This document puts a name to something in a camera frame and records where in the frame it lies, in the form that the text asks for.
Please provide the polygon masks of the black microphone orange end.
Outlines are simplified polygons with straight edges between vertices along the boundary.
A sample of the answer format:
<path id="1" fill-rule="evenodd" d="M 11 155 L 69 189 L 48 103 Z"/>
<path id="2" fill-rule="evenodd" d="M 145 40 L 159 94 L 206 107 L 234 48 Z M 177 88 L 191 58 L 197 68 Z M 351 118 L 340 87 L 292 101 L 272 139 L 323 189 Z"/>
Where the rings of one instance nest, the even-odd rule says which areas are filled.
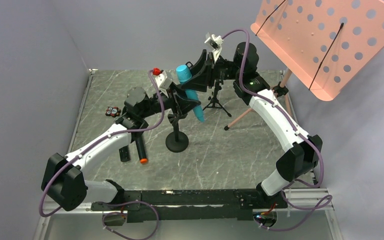
<path id="1" fill-rule="evenodd" d="M 144 138 L 142 136 L 139 136 L 135 140 L 135 144 L 136 144 L 136 150 L 137 150 L 138 157 L 139 157 L 139 162 L 142 165 L 147 164 L 148 163 L 148 157 L 147 157 L 147 151 L 146 151 L 146 147 L 145 147 L 145 143 L 144 143 Z"/>

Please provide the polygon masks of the black round-base stand ring clip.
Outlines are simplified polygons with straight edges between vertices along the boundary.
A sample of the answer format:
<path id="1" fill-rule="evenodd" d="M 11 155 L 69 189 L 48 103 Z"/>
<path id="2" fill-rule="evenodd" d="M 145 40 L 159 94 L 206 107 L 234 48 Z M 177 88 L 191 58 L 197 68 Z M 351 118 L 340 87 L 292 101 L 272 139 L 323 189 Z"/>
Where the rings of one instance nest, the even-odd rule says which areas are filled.
<path id="1" fill-rule="evenodd" d="M 186 62 L 185 65 L 186 65 L 188 68 L 192 68 L 192 67 L 194 66 L 190 61 Z"/>

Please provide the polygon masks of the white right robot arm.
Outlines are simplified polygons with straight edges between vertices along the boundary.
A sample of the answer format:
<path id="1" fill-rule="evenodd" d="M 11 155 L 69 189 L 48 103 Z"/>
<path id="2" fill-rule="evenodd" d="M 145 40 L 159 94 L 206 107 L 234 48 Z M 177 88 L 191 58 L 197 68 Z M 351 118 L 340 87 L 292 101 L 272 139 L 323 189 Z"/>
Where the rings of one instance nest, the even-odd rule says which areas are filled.
<path id="1" fill-rule="evenodd" d="M 192 99 L 197 98 L 197 91 L 206 92 L 214 87 L 217 80 L 232 80 L 236 95 L 273 131 L 284 154 L 276 162 L 275 170 L 256 187 L 261 196 L 269 198 L 317 166 L 323 142 L 318 135 L 309 135 L 286 112 L 257 72 L 256 47 L 245 47 L 245 42 L 239 43 L 232 60 L 215 58 L 212 52 L 203 50 L 198 62 L 179 65 L 175 72 Z"/>

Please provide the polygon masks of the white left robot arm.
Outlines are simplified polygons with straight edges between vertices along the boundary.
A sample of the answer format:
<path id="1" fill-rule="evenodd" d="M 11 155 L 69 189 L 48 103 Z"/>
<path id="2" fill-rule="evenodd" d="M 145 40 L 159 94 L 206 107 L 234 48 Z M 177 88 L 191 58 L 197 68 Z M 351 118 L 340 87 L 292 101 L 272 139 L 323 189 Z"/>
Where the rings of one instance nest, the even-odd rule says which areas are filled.
<path id="1" fill-rule="evenodd" d="M 199 100 L 188 98 L 180 85 L 171 83 L 167 92 L 157 90 L 149 97 L 141 87 L 127 93 L 120 116 L 103 134 L 80 149 L 66 155 L 53 154 L 47 161 L 41 189 L 44 196 L 54 200 L 59 208 L 72 211 L 82 203 L 102 202 L 115 205 L 124 201 L 125 190 L 115 181 L 87 181 L 84 174 L 116 150 L 128 152 L 131 143 L 136 144 L 142 165 L 148 162 L 143 132 L 149 126 L 146 118 L 173 110 L 171 120 L 184 119 L 188 112 L 199 106 Z"/>

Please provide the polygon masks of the blue microphone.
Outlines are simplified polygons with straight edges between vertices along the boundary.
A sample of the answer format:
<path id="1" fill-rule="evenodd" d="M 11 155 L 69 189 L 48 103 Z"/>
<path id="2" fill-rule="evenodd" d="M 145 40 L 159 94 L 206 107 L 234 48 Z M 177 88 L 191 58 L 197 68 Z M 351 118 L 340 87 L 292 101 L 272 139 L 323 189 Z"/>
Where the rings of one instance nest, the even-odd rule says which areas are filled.
<path id="1" fill-rule="evenodd" d="M 175 72 L 176 72 L 177 78 L 179 80 L 179 83 L 181 85 L 185 84 L 187 81 L 189 81 L 192 78 L 192 73 L 191 73 L 189 67 L 185 64 L 179 65 L 175 69 Z M 197 100 L 197 101 L 199 100 L 198 94 L 196 93 L 195 90 L 186 89 L 185 93 L 189 99 Z M 204 111 L 203 111 L 202 106 L 200 104 L 193 108 L 193 112 L 194 112 L 196 118 L 200 122 L 205 121 Z"/>

